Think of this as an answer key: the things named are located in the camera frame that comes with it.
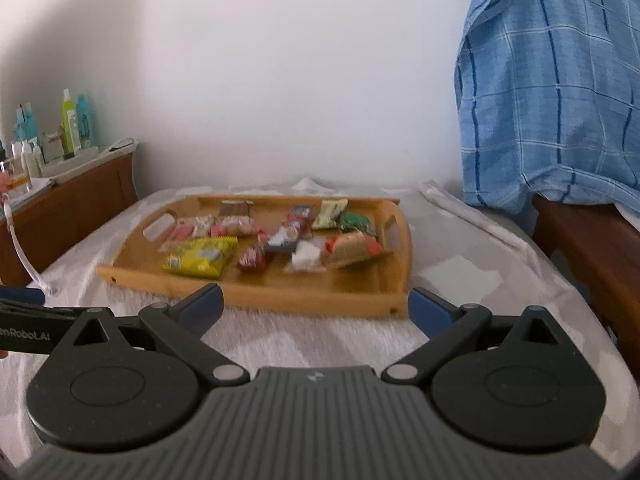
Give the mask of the beige snack packet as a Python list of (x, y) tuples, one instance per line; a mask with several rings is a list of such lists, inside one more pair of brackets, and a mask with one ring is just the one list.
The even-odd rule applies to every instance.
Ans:
[(348, 206), (348, 200), (322, 200), (317, 217), (312, 222), (314, 230), (330, 230), (336, 229), (341, 214)]

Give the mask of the red snack packet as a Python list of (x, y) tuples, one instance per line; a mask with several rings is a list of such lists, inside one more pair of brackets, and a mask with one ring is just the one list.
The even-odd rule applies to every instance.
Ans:
[(178, 219), (160, 245), (160, 252), (171, 252), (175, 250), (180, 244), (190, 240), (193, 237), (194, 231), (195, 221), (193, 219)]

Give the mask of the dark chocolate bar wrapper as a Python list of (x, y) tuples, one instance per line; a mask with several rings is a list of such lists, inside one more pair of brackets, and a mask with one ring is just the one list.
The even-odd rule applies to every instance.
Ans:
[(299, 229), (296, 226), (280, 226), (265, 242), (265, 251), (292, 254), (296, 251), (298, 239)]

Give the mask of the white tray on cabinet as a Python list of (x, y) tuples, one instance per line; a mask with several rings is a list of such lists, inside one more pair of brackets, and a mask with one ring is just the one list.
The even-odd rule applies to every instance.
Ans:
[(62, 184), (112, 160), (130, 155), (137, 147), (136, 140), (126, 138), (107, 148), (99, 148), (98, 146), (84, 148), (69, 159), (60, 159), (45, 164), (40, 170), (40, 174), (41, 177), (49, 179), (55, 184)]

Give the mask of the grey white blanket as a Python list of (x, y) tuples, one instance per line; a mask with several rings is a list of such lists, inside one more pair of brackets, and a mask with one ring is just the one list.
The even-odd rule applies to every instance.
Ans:
[[(111, 263), (129, 232), (190, 188), (156, 192), (93, 231), (47, 266), (43, 276), (58, 293), (54, 306), (103, 306), (138, 312), (153, 297), (106, 284), (96, 275)], [(400, 201), (413, 242), (413, 285), (453, 304), (482, 304), (514, 315), (539, 304), (547, 308), (582, 352), (606, 391), (606, 407), (593, 448), (614, 467), (639, 451), (639, 395), (620, 352), (596, 316), (555, 266), (513, 222), (466, 206), (433, 183), (396, 188), (380, 196)], [(248, 370), (264, 366), (383, 368), (423, 344), (406, 320), (329, 318), (226, 307), (206, 334), (206, 344)]]

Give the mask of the wooden chair right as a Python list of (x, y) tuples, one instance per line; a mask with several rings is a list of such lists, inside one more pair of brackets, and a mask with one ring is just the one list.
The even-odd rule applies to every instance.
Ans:
[(567, 205), (533, 198), (538, 212), (533, 240), (547, 255), (559, 252), (589, 292), (601, 324), (639, 375), (639, 232), (613, 205)]

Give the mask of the teal bottle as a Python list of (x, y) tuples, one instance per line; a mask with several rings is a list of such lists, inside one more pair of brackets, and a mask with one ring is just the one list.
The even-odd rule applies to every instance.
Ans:
[(94, 145), (92, 108), (84, 94), (80, 94), (77, 98), (76, 112), (81, 146), (83, 148), (92, 148)]

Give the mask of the cream nougat packet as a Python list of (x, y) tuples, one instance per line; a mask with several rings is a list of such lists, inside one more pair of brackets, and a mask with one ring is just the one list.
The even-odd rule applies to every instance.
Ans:
[(214, 218), (209, 214), (207, 216), (197, 216), (194, 218), (194, 237), (209, 237), (210, 228), (214, 223)]

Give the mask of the green tube bottle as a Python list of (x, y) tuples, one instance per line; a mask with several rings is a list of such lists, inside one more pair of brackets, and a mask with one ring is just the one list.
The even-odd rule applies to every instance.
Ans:
[(81, 150), (81, 142), (77, 125), (76, 107), (70, 96), (70, 90), (68, 89), (63, 90), (61, 112), (65, 151), (66, 153), (76, 154)]

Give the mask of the pink snack packet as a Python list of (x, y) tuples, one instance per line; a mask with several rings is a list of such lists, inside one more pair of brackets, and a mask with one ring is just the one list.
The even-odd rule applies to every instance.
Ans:
[(250, 216), (220, 216), (209, 228), (211, 237), (254, 236), (259, 232), (256, 221)]

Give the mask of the brown nut bar packet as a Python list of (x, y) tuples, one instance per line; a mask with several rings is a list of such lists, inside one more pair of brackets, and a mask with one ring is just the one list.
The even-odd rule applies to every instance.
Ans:
[(223, 200), (221, 202), (219, 217), (249, 217), (254, 203), (251, 200)]

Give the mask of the white candy packet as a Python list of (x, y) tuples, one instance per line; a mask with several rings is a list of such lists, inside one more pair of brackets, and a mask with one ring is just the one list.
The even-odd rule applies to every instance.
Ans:
[(322, 271), (322, 246), (309, 240), (301, 240), (292, 253), (290, 262), (285, 266), (285, 272), (316, 272)]

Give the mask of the green candy wrapper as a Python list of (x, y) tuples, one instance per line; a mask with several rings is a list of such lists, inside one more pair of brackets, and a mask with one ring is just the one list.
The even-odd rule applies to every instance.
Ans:
[(371, 220), (364, 214), (345, 211), (341, 214), (338, 224), (343, 233), (360, 232), (369, 236), (375, 236), (375, 229)]

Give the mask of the red Biscoff packet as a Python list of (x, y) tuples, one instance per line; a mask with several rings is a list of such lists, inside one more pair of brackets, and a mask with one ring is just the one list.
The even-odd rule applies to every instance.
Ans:
[(295, 226), (300, 238), (312, 237), (312, 222), (314, 222), (314, 207), (310, 205), (294, 205), (288, 211), (285, 223)]

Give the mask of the blue plaid shirt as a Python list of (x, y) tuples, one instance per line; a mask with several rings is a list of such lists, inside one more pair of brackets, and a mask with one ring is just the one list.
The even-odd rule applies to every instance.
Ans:
[(639, 0), (472, 0), (454, 72), (463, 196), (639, 206)]

